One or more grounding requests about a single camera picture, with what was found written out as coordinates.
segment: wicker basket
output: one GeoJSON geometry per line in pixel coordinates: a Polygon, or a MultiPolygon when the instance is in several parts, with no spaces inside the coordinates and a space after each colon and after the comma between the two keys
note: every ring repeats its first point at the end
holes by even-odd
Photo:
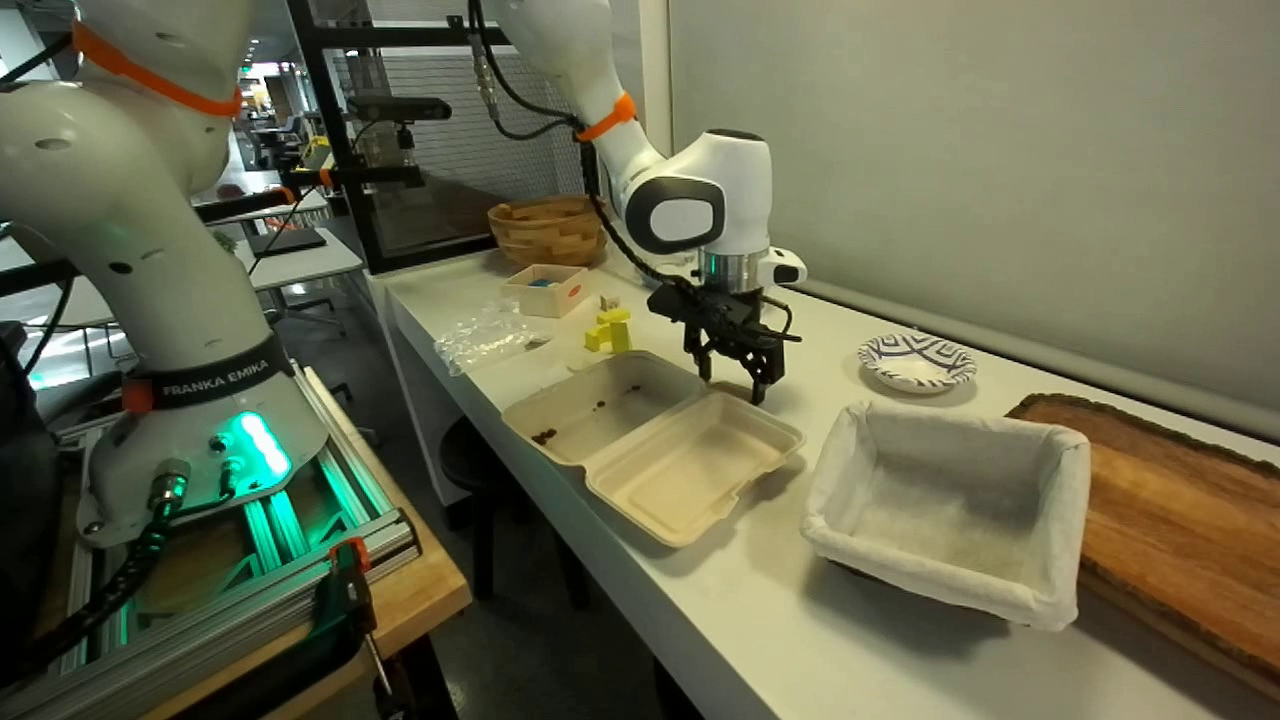
{"type": "Polygon", "coordinates": [[[548,197],[526,206],[489,208],[494,249],[517,268],[522,264],[578,264],[605,261],[605,229],[589,197],[548,197]]]}

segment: cutting board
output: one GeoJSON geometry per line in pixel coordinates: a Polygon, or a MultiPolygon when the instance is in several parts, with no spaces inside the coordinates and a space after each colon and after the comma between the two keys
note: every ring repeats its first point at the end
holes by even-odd
{"type": "Polygon", "coordinates": [[[1077,398],[1013,416],[1092,442],[1085,585],[1280,695],[1280,468],[1077,398]]]}

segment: plate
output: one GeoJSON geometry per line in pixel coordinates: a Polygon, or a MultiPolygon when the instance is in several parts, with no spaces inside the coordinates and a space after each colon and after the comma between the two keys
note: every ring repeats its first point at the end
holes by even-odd
{"type": "Polygon", "coordinates": [[[972,361],[954,344],[925,331],[875,337],[859,361],[868,376],[911,398],[941,398],[972,376],[972,361]]]}

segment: white tray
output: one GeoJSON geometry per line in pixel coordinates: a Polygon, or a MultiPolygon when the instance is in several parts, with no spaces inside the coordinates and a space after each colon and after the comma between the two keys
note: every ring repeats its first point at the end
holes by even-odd
{"type": "Polygon", "coordinates": [[[646,353],[537,392],[503,419],[668,548],[695,545],[766,474],[799,468],[794,429],[646,353]]]}
{"type": "Polygon", "coordinates": [[[1050,425],[842,410],[805,536],[836,564],[1013,623],[1067,630],[1087,442],[1050,425]]]}

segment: white table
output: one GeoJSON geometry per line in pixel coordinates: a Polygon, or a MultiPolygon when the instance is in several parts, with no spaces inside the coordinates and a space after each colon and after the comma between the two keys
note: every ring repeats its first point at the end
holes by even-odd
{"type": "MultiPolygon", "coordinates": [[[[323,277],[343,277],[343,272],[362,268],[362,261],[343,241],[337,241],[327,229],[317,229],[317,234],[323,241],[318,249],[262,258],[246,277],[252,289],[262,294],[262,289],[283,289],[283,284],[302,284],[302,279],[323,279],[323,277]]],[[[63,329],[92,329],[92,323],[107,323],[107,320],[112,320],[107,300],[92,289],[92,279],[76,277],[72,300],[68,300],[61,323],[63,329]]]]}
{"type": "MultiPolygon", "coordinates": [[[[377,277],[385,331],[406,400],[417,388],[442,398],[477,419],[539,514],[578,552],[600,587],[668,663],[706,717],[1280,717],[1280,706],[1206,670],[1150,630],[1085,598],[1077,630],[1028,631],[998,622],[917,601],[829,561],[799,536],[812,477],[748,504],[686,552],[659,552],[554,474],[537,447],[498,425],[498,410],[565,379],[585,364],[578,331],[593,307],[565,320],[531,320],[548,340],[494,357],[457,376],[434,337],[498,300],[498,272],[483,258],[377,277]]],[[[646,317],[642,298],[605,272],[593,289],[633,307],[636,348],[683,367],[680,329],[646,317]]],[[[842,403],[884,400],[846,357],[895,323],[771,294],[790,303],[805,344],[787,348],[787,376],[763,410],[805,434],[805,455],[819,445],[842,403]]],[[[1182,419],[1122,398],[1070,383],[1013,361],[974,357],[974,383],[929,410],[1002,416],[1028,392],[1070,392],[1148,416],[1176,434],[1229,445],[1280,463],[1280,447],[1182,419]]],[[[745,379],[716,357],[721,379],[745,379]]]]}

